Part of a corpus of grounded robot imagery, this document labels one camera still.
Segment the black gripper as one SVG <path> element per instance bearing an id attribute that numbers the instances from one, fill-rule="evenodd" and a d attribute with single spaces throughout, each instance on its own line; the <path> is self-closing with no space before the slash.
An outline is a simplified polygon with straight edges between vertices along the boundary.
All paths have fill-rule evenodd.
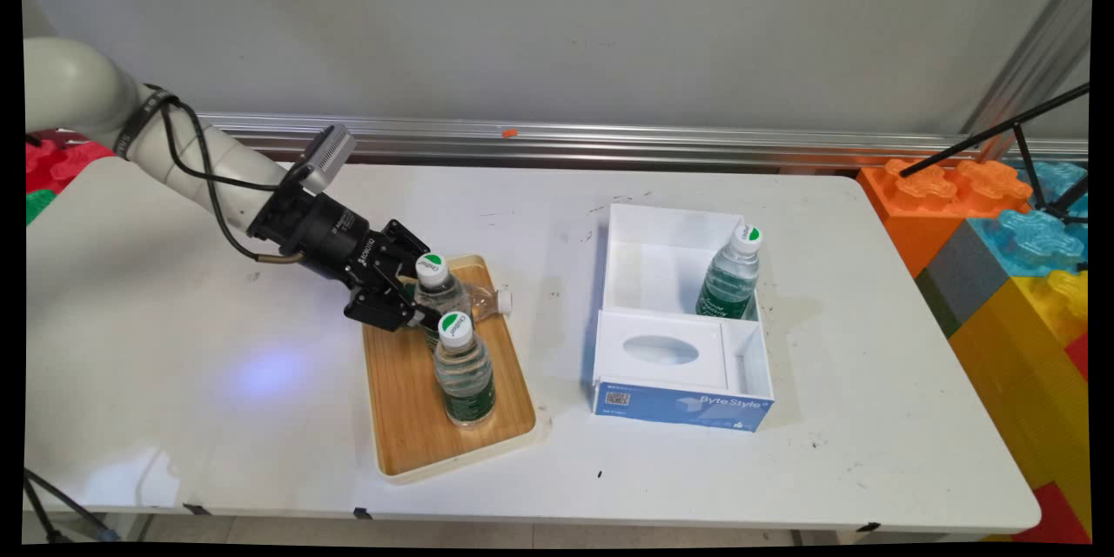
<path id="1" fill-rule="evenodd" d="M 348 319 L 388 332 L 422 323 L 413 280 L 418 258 L 431 250 L 401 221 L 375 231 L 326 193 L 283 185 L 251 221 L 247 235 L 273 241 L 282 257 L 296 257 L 317 275 L 345 284 Z"/>

